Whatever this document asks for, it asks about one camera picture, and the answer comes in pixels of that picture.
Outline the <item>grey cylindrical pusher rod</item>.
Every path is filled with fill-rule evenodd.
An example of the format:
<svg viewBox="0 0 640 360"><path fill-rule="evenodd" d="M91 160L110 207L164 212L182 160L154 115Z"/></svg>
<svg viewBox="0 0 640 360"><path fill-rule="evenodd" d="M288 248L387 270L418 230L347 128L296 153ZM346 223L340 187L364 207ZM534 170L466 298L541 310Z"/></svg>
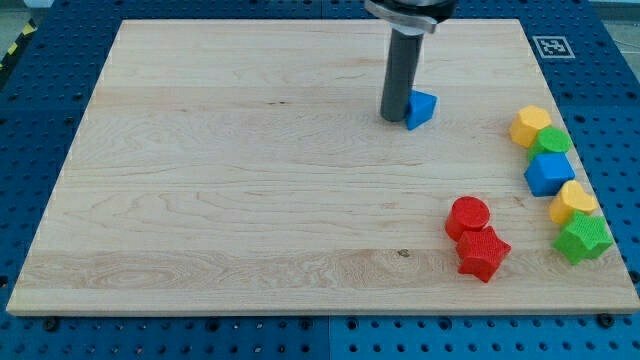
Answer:
<svg viewBox="0 0 640 360"><path fill-rule="evenodd" d="M404 121L424 35L406 34L393 28L387 56L380 115L390 122Z"/></svg>

